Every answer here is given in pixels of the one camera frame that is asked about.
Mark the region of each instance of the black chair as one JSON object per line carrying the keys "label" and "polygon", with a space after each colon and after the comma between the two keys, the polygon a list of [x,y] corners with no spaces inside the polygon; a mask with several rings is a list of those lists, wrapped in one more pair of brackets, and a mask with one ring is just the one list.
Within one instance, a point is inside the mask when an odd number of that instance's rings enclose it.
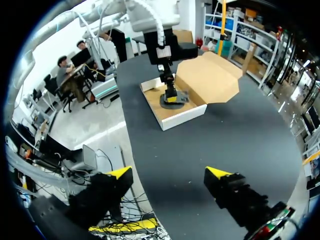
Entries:
{"label": "black chair", "polygon": [[54,96],[58,96],[60,101],[64,103],[64,107],[62,111],[65,113],[66,112],[65,108],[68,105],[69,113],[71,113],[72,111],[70,110],[70,103],[75,98],[72,92],[69,90],[61,94],[60,88],[58,87],[58,84],[57,84],[57,78],[56,77],[51,78],[50,74],[44,78],[44,82],[45,82],[44,87],[49,91],[49,93],[51,93]]}

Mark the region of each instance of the yellow pole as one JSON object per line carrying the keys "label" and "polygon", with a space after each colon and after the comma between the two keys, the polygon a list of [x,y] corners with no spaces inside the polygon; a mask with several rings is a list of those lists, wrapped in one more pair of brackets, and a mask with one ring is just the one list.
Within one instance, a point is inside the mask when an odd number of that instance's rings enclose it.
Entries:
{"label": "yellow pole", "polygon": [[[222,24],[221,24],[221,36],[225,35],[225,26],[226,26],[226,11],[227,11],[227,0],[222,1]],[[222,48],[224,45],[224,41],[220,40],[218,55],[221,56]]]}

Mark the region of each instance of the dark gray tabletop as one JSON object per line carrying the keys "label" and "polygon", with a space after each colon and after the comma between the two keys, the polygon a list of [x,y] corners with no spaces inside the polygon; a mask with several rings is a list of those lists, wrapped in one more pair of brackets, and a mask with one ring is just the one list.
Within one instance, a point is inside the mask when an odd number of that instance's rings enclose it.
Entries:
{"label": "dark gray tabletop", "polygon": [[[177,70],[177,63],[172,66]],[[204,115],[162,131],[139,84],[159,76],[147,55],[117,68],[117,84],[135,166],[151,206],[173,240],[243,239],[226,209],[206,189],[205,167],[239,172],[270,205],[287,202],[301,154],[282,117],[249,77],[235,97]]]}
{"label": "dark gray tabletop", "polygon": [[142,44],[145,43],[145,37],[143,35],[142,36],[133,37],[132,40],[134,40],[137,43],[142,43]]}

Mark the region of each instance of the cardboard lid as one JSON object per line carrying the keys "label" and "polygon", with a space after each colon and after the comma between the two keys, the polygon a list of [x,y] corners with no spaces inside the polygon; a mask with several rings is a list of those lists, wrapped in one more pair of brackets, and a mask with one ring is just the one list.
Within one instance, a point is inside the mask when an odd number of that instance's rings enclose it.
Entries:
{"label": "cardboard lid", "polygon": [[238,79],[242,70],[208,51],[202,56],[182,61],[176,75],[206,104],[226,103],[239,92]]}
{"label": "cardboard lid", "polygon": [[173,34],[176,35],[178,43],[193,43],[194,38],[192,31],[189,30],[173,30]]}

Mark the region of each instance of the person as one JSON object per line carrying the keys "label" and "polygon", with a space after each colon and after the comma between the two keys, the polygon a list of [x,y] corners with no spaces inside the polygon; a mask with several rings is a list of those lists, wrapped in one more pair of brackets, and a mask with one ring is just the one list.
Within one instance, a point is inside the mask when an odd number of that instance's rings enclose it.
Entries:
{"label": "person", "polygon": [[60,91],[65,93],[71,91],[78,102],[81,103],[85,100],[85,93],[83,92],[84,79],[81,76],[73,76],[68,81],[64,82],[68,74],[75,70],[73,64],[67,63],[67,56],[62,56],[58,59],[57,65],[59,66],[57,75],[56,75],[56,84],[60,87]]}
{"label": "person", "polygon": [[[92,74],[90,69],[97,69],[98,66],[95,63],[95,59],[93,57],[93,53],[92,53],[91,47],[87,47],[86,43],[83,40],[80,40],[76,44],[76,46],[80,50],[88,49],[91,57],[85,62],[87,66],[84,67],[84,75],[85,75],[85,77],[87,79],[90,79],[92,82],[95,82],[97,79],[95,79],[95,77]],[[110,63],[107,62],[106,60],[104,60],[103,58],[101,58],[100,61],[101,61],[101,64],[102,64],[104,70],[108,69],[111,66]]]}

